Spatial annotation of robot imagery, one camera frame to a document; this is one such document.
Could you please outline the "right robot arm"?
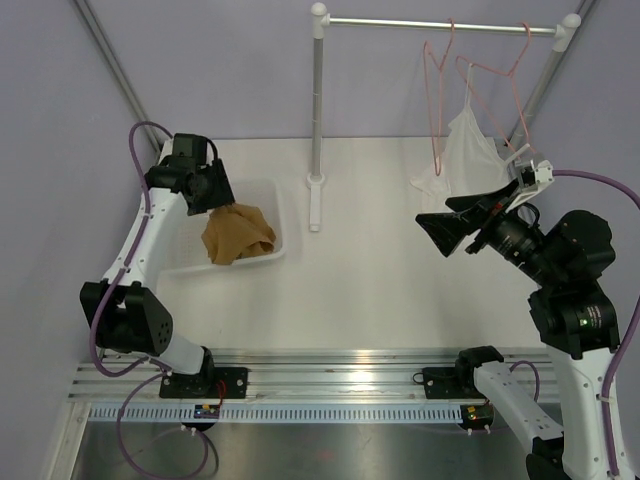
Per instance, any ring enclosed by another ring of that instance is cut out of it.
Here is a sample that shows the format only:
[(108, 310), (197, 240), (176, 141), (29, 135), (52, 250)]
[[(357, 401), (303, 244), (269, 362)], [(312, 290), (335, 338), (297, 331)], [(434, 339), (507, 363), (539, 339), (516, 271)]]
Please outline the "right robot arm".
[(416, 220), (442, 254), (490, 247), (536, 283), (529, 311), (554, 368), (562, 419), (545, 418), (492, 346), (461, 351), (454, 384), (463, 395), (483, 396), (503, 417), (525, 451), (530, 478), (631, 479), (613, 399), (622, 351), (617, 315), (599, 284), (615, 258), (611, 230), (585, 210), (568, 212), (547, 232), (524, 221), (520, 208), (544, 188), (541, 180), (515, 180), (450, 198), (445, 212)]

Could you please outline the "brown tank top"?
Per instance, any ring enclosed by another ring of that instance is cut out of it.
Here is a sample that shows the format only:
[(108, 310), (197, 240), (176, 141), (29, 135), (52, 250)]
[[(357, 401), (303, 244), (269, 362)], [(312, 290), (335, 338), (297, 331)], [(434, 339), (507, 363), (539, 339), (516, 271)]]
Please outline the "brown tank top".
[(234, 203), (210, 213), (201, 240), (212, 264), (231, 265), (273, 253), (277, 236), (259, 208)]

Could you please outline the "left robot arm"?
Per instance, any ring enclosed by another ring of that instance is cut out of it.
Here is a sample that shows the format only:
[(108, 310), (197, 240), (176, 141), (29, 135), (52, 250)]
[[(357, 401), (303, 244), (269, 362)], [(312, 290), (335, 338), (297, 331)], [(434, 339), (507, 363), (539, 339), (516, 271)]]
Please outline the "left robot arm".
[(161, 397), (223, 400), (245, 370), (216, 366), (209, 348), (177, 333), (156, 287), (182, 221), (232, 203), (224, 165), (211, 139), (177, 133), (158, 162), (137, 173), (141, 200), (131, 230), (102, 279), (80, 291), (92, 362), (110, 378), (149, 362), (161, 370)]

